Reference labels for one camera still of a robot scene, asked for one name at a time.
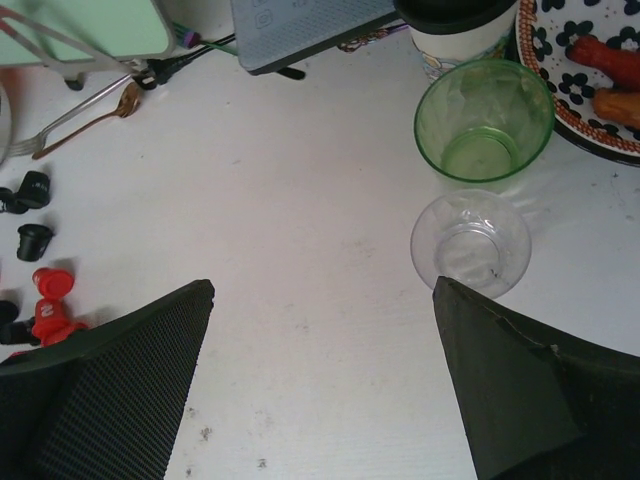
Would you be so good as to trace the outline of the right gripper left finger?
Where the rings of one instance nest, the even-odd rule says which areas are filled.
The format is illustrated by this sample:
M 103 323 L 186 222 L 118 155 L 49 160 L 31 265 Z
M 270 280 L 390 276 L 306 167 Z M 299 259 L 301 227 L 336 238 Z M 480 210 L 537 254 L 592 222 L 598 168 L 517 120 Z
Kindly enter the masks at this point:
M 213 308 L 195 280 L 1 364 L 4 479 L 161 479 Z

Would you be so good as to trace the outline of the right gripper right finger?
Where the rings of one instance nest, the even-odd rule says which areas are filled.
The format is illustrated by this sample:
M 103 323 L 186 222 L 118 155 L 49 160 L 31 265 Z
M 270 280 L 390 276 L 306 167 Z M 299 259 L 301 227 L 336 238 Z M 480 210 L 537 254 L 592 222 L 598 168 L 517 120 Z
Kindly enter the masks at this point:
M 638 478 L 638 357 L 444 276 L 433 302 L 478 478 Z

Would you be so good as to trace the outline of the clear glass cup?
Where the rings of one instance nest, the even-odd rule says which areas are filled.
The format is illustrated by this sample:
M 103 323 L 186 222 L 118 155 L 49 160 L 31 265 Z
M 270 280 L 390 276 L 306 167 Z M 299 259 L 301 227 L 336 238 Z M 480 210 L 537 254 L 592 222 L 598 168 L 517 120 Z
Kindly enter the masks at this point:
M 464 189 L 444 194 L 424 208 L 411 232 L 410 255 L 429 288 L 444 276 L 496 299 L 526 273 L 532 239 L 524 218 L 508 200 Z

